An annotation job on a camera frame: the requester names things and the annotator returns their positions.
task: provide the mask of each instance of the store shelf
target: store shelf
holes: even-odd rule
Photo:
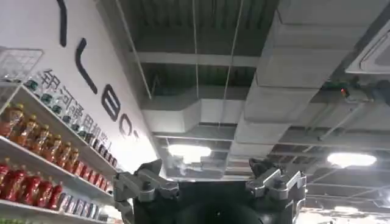
[[[113,204],[112,195],[2,136],[0,136],[0,155],[2,158],[9,157],[11,163],[24,164],[28,170],[39,171],[45,177],[53,177],[56,182],[62,181],[65,187],[92,200],[105,205]]]
[[[0,216],[7,215],[14,218],[36,219],[48,223],[78,223],[78,224],[104,224],[105,222],[64,214],[58,211],[33,207],[11,201],[0,200]]]
[[[23,85],[13,97],[12,102],[22,103],[25,110],[30,114],[37,115],[41,124],[48,124],[50,131],[62,136],[64,141],[72,142],[80,152],[80,159],[86,162],[94,170],[110,178],[115,175],[115,168],[108,163],[97,151],[92,149],[82,138],[70,129],[56,114],[48,109],[35,95]]]

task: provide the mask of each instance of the fluorescent light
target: fluorescent light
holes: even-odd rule
[[[199,163],[203,156],[210,156],[211,149],[199,145],[170,145],[168,151],[171,155],[183,157],[184,163]]]
[[[354,207],[346,207],[346,206],[336,206],[335,211],[338,212],[348,212],[348,213],[357,213],[359,210]]]
[[[370,166],[373,165],[376,160],[377,159],[374,156],[360,153],[338,152],[328,156],[328,162],[343,168],[347,166]]]

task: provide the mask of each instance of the exposed ceiling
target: exposed ceiling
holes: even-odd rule
[[[346,100],[340,83],[351,76],[338,72],[389,2],[122,1],[137,52],[115,32],[123,54],[142,67],[147,89],[141,74],[130,79],[146,96],[140,105],[167,175],[245,180],[248,158],[269,158],[306,171],[312,207],[390,213],[377,206],[379,193],[390,191],[390,107],[378,98]],[[367,88],[376,80],[362,79]],[[213,153],[183,164],[166,149],[175,143]],[[378,162],[339,169],[325,161],[341,149]]]

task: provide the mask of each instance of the metal rod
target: metal rod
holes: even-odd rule
[[[357,196],[364,195],[364,194],[368,194],[368,193],[375,192],[375,191],[380,191],[380,190],[386,189],[386,188],[388,188],[388,187],[390,187],[390,185],[385,185],[385,186],[382,186],[382,187],[376,187],[376,188],[371,189],[371,190],[367,190],[367,191],[363,191],[363,192],[360,192],[360,193],[351,195],[351,196],[349,196],[348,198],[355,198],[355,197],[357,197]]]
[[[239,28],[239,22],[241,21],[241,14],[243,12],[243,5],[244,5],[244,0],[241,0],[241,5],[239,6],[239,12],[238,12],[236,30],[235,30],[234,38],[233,38],[232,50],[230,51],[230,63],[229,63],[229,68],[227,70],[227,77],[226,77],[225,90],[224,90],[224,100],[222,101],[222,112],[221,112],[221,118],[220,118],[220,120],[218,122],[218,127],[221,126],[221,122],[222,122],[222,120],[223,120],[223,118],[225,116],[226,92],[227,92],[227,86],[229,84],[230,71],[232,70],[234,50],[236,48],[236,41],[237,41],[237,36],[238,36],[238,28]]]
[[[344,187],[344,188],[358,188],[358,189],[375,189],[376,187],[345,185],[345,184],[327,184],[327,183],[309,183],[307,186],[322,186],[322,187]]]
[[[317,177],[316,179],[310,181],[308,184],[312,184],[312,183],[314,183],[314,182],[317,182],[317,181],[319,181],[319,180],[322,180],[322,179],[324,179],[325,177],[327,177],[327,176],[329,176],[329,175],[331,175],[331,174],[337,172],[337,170],[338,170],[338,169],[331,170],[331,171],[329,171],[329,172],[323,174],[322,176]]]
[[[366,104],[365,103],[359,103],[357,107],[352,109],[352,111],[340,122],[338,122],[335,126],[333,126],[331,129],[329,129],[325,134],[323,134],[321,137],[318,137],[320,141],[323,141],[326,137],[328,137],[332,132],[334,132],[337,128],[345,124],[351,117],[353,117],[357,112],[359,112],[360,109],[362,109]]]
[[[121,17],[121,21],[122,21],[123,26],[124,26],[124,31],[126,33],[127,40],[130,42],[130,45],[131,45],[132,50],[133,50],[133,54],[135,56],[135,61],[137,62],[138,69],[141,72],[142,80],[144,82],[147,95],[149,96],[149,99],[151,100],[152,99],[152,94],[151,94],[151,92],[149,90],[149,86],[147,85],[147,81],[146,81],[146,78],[145,78],[144,70],[143,70],[142,65],[141,65],[141,60],[140,60],[140,58],[139,58],[139,56],[138,56],[138,54],[136,52],[137,50],[135,49],[135,45],[134,45],[134,42],[133,42],[132,34],[130,32],[129,25],[128,25],[127,21],[126,21],[126,17],[124,15],[121,3],[119,2],[119,0],[116,0],[115,2],[116,2],[116,6],[118,7],[118,10],[119,10],[119,16]]]
[[[194,26],[194,47],[195,47],[195,74],[196,74],[196,97],[199,99],[199,56],[197,54],[197,35],[196,35],[196,12],[195,12],[195,0],[193,0],[193,26]]]

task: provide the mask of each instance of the screw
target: screw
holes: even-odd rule
[[[144,191],[148,191],[152,188],[152,183],[149,182],[149,181],[145,181],[143,184],[142,184],[142,190]]]

